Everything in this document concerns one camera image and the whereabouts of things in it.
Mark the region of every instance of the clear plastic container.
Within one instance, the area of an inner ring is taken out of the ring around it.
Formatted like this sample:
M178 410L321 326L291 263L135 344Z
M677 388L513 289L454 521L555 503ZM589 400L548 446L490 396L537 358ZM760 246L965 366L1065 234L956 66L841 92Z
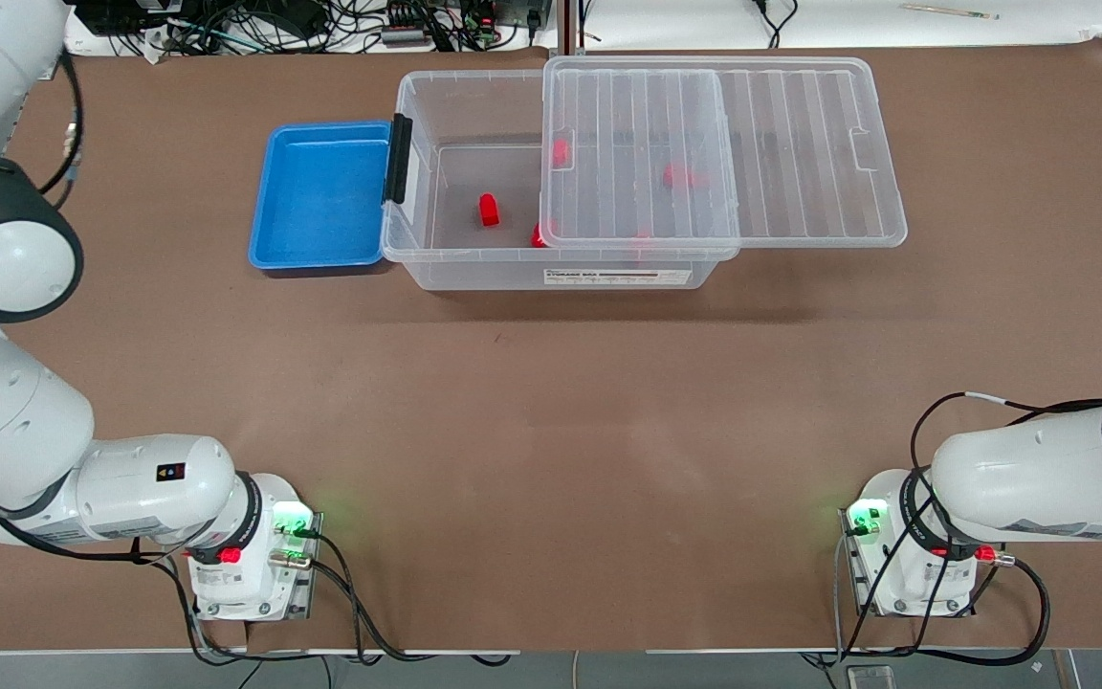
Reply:
M554 247L887 248L907 236L858 58L565 56L545 74L540 217Z
M699 82L720 105L716 77L700 73ZM699 110L713 127L722 120L715 108ZM380 246L423 289L695 288L737 252L646 247L639 236L620 248L533 248L541 71L410 74L399 87L398 112L412 120L410 168L403 203L386 202ZM478 218L483 193L499 205L501 223L494 228Z

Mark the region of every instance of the translucent lid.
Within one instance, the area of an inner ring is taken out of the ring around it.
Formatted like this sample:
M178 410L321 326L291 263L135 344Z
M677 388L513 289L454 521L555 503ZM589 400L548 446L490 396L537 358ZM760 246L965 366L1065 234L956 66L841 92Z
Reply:
M557 247L861 248L907 236L854 57L555 57L541 232Z

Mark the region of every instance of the brown table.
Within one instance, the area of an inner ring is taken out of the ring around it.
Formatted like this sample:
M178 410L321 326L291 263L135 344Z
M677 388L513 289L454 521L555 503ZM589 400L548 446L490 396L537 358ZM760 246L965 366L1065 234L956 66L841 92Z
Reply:
M909 240L744 251L688 293L426 293L401 267L246 261L273 127L387 118L408 71L542 53L79 61L87 272L9 332L98 437L205 432L287 476L407 649L827 646L835 509L907 465L928 402L1102 396L1102 45L847 54L874 66ZM62 83L25 110L12 154L39 176L67 115ZM1006 418L954 402L923 450ZM1014 550L1054 593L1049 644L1102 646L1102 545ZM932 644L1023 644L1016 579ZM250 648L348 647L323 589ZM0 649L184 644L155 572L0 546Z

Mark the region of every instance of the blue tray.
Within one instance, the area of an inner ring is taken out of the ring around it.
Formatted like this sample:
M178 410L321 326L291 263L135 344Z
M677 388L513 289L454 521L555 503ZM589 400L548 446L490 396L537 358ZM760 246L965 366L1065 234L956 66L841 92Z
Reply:
M387 121L303 123L271 134L249 261L262 270L380 260Z

